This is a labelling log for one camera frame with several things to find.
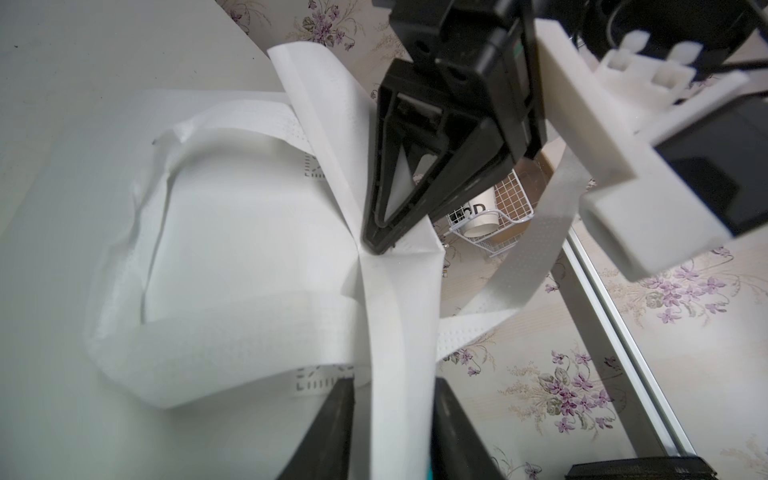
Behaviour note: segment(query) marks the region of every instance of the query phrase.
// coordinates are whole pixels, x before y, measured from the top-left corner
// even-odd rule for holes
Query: white plastic mount
[[[631,32],[589,70],[558,22],[536,20],[544,105],[597,186],[579,213],[629,280],[639,280],[721,246],[730,231],[654,150],[738,96],[741,71],[674,105],[696,71],[700,46],[678,44],[666,60],[637,55],[648,35]]]

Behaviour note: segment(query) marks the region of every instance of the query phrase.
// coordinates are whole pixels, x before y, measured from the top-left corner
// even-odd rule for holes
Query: wire basket
[[[533,206],[525,194],[518,175],[513,170],[509,176],[495,186],[496,208],[484,210],[476,214],[467,215],[464,206],[448,214],[448,222],[451,225],[449,232],[453,233],[469,243],[487,251],[490,257],[504,253],[512,248],[522,237],[522,233],[512,237],[503,238],[500,233],[505,230],[527,222],[533,217]],[[498,215],[498,230],[481,237],[469,238],[462,233],[462,227],[481,215]]]

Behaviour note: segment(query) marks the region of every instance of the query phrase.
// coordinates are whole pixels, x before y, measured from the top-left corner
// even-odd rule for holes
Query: white mug
[[[496,190],[491,187],[471,199],[468,203],[462,205],[461,212],[456,211],[450,215],[451,223],[458,223],[471,215],[477,215],[467,222],[461,232],[467,238],[483,237],[498,230],[498,212],[488,212],[487,210],[496,210]]]

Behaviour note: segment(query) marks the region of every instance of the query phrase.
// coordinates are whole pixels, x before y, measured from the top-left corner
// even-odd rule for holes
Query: black plastic part
[[[768,223],[768,102],[737,98],[656,147],[733,233]]]
[[[413,63],[394,60],[379,88],[363,224],[375,253],[425,215],[447,214],[503,180],[517,160],[541,149],[545,116],[533,21],[531,0],[394,3],[389,23]],[[388,210],[401,151],[411,173],[424,154],[437,158]]]
[[[432,417],[435,480],[504,480],[445,379],[435,381]]]
[[[396,0],[373,0],[373,6],[379,8],[393,8]]]
[[[534,16],[557,20],[570,37],[581,30],[588,2],[591,0],[533,0]]]
[[[551,0],[548,7],[557,11],[570,2]],[[760,8],[766,6],[766,0],[755,3]],[[703,50],[691,66],[703,70],[722,64],[760,25],[749,5],[738,0],[593,0],[584,18],[581,37],[598,58],[611,49],[606,27],[616,8],[621,10],[614,18],[611,34],[617,44],[630,31],[645,30],[650,39],[640,54],[664,59],[676,43],[697,41]],[[706,76],[701,73],[694,80]]]
[[[353,382],[336,382],[277,480],[346,480],[355,408]]]
[[[645,457],[580,463],[571,467],[566,480],[717,480],[716,473],[700,457]]]

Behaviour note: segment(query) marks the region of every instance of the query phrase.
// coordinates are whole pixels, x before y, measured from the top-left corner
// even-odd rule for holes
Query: white table
[[[87,286],[56,263],[77,255],[56,232],[87,212],[48,221],[55,206],[38,190],[88,188],[88,177],[77,166],[45,170],[52,147],[103,103],[148,88],[282,91],[268,58],[213,0],[0,5],[0,478],[231,478],[233,458],[249,455],[218,439],[214,465],[195,449],[215,435],[191,429],[187,471],[168,463],[169,449],[184,449],[169,424],[184,429],[196,412],[150,409],[97,372],[71,301],[71,289]],[[227,421],[211,419],[207,431]]]
[[[147,88],[283,90],[213,0],[3,2],[0,233],[69,124]]]

